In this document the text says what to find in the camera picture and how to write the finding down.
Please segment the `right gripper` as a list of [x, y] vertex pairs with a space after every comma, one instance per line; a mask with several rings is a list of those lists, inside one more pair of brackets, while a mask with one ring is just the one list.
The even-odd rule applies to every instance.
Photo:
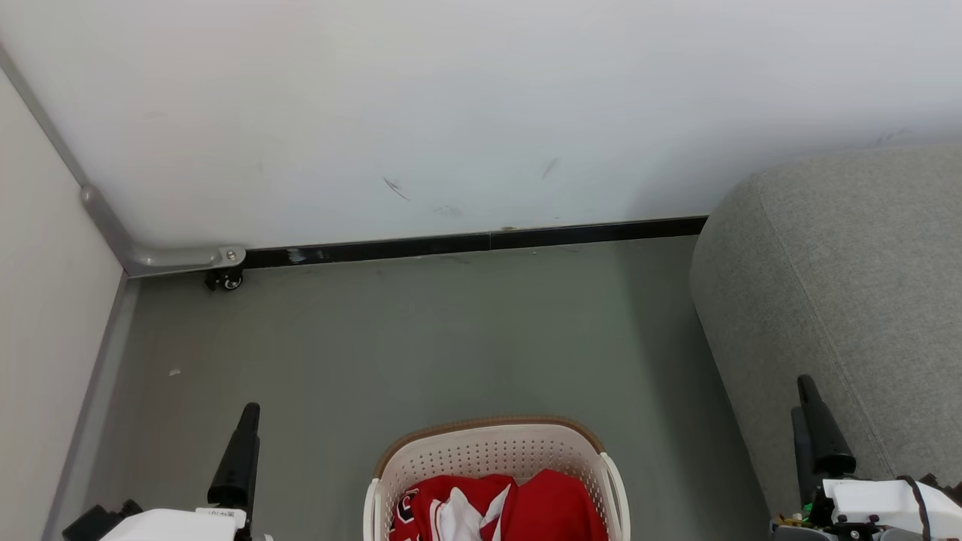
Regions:
[[853, 475], [857, 459], [814, 378], [801, 374], [797, 390], [800, 406], [791, 408], [791, 428], [803, 509], [776, 517], [770, 541], [962, 541], [962, 482], [897, 477], [818, 485], [818, 475]]

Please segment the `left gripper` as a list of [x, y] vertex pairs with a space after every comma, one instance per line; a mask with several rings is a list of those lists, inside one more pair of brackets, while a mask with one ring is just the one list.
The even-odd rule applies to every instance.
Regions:
[[244, 510], [255, 499], [260, 414], [260, 404], [245, 404], [231, 433], [207, 490], [207, 503], [219, 508], [143, 510], [133, 500], [118, 511], [94, 506], [62, 531], [63, 541], [252, 541]]

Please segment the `red white jersey with emblem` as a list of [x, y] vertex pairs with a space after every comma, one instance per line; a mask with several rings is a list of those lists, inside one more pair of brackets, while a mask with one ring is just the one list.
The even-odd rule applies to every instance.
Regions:
[[501, 541], [501, 522], [515, 479], [435, 476], [407, 489], [396, 501], [389, 541]]

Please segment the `plain red garment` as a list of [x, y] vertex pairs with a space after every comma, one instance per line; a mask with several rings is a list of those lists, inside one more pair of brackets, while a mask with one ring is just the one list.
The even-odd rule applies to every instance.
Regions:
[[501, 541], [609, 541], [609, 537], [579, 479], [541, 470], [509, 493], [501, 515]]

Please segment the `grey fabric sofa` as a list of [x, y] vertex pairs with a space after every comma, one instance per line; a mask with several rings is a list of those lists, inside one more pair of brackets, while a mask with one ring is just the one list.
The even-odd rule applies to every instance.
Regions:
[[688, 281], [770, 513], [800, 507], [801, 374], [857, 476], [962, 482], [962, 144], [763, 169], [711, 213]]

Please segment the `grey floor trim strip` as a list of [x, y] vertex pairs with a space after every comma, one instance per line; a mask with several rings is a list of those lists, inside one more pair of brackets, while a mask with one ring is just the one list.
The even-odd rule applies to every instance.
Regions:
[[41, 541], [62, 541], [62, 529], [85, 510], [139, 294], [140, 284], [121, 274]]

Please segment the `cream laundry basket brown rim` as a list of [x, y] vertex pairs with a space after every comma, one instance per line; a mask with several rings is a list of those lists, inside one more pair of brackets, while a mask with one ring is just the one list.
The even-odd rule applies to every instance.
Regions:
[[544, 469], [579, 479], [609, 540], [631, 540], [628, 493], [616, 463], [594, 432], [557, 416], [450, 422], [395, 440], [365, 492], [363, 539], [388, 541], [389, 513], [402, 491], [429, 477], [506, 475], [523, 484]]

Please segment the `black baseboard strip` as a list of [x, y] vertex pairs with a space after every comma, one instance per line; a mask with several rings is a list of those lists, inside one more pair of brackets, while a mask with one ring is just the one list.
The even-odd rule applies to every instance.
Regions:
[[604, 223], [604, 225], [511, 229], [463, 235], [405, 237], [404, 239], [376, 240], [376, 242], [252, 249], [247, 251], [243, 268], [312, 266], [312, 264], [405, 259], [502, 249], [539, 249], [564, 244], [622, 242], [622, 240], [640, 240], [650, 237], [683, 237], [698, 235], [706, 221], [706, 216], [691, 216], [691, 218], [613, 222]]

